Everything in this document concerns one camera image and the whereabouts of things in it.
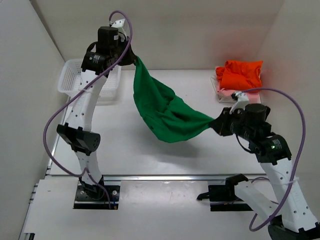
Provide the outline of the green t shirt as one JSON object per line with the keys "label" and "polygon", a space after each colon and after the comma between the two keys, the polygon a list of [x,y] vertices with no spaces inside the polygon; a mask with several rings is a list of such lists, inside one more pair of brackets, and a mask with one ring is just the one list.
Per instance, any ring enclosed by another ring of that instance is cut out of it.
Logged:
{"label": "green t shirt", "polygon": [[170,87],[152,77],[139,57],[135,62],[133,100],[145,124],[165,143],[192,139],[214,120],[191,108]]}

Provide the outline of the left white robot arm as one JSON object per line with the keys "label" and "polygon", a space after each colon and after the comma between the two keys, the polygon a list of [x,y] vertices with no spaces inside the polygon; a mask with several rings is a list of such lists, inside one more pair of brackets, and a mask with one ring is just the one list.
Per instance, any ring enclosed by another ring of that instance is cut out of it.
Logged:
{"label": "left white robot arm", "polygon": [[79,161],[84,173],[79,181],[85,193],[95,201],[108,197],[97,160],[101,136],[92,132],[94,110],[109,76],[105,70],[114,63],[126,66],[135,60],[129,38],[121,27],[100,27],[97,41],[89,45],[82,60],[79,87],[83,94],[75,100],[65,123],[57,126],[57,133],[70,145]]}

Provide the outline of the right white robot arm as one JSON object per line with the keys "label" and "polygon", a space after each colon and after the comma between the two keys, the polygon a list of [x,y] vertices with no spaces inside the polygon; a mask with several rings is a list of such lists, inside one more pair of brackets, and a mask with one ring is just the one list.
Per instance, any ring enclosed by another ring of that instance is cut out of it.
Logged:
{"label": "right white robot arm", "polygon": [[246,152],[254,154],[273,189],[277,202],[269,200],[244,174],[225,179],[223,185],[209,186],[197,200],[208,199],[213,205],[230,205],[236,201],[247,204],[267,226],[273,240],[318,240],[320,223],[313,215],[298,183],[295,163],[286,140],[271,130],[266,121],[270,108],[248,104],[244,108],[223,108],[209,123],[218,135],[235,135],[248,141]]}

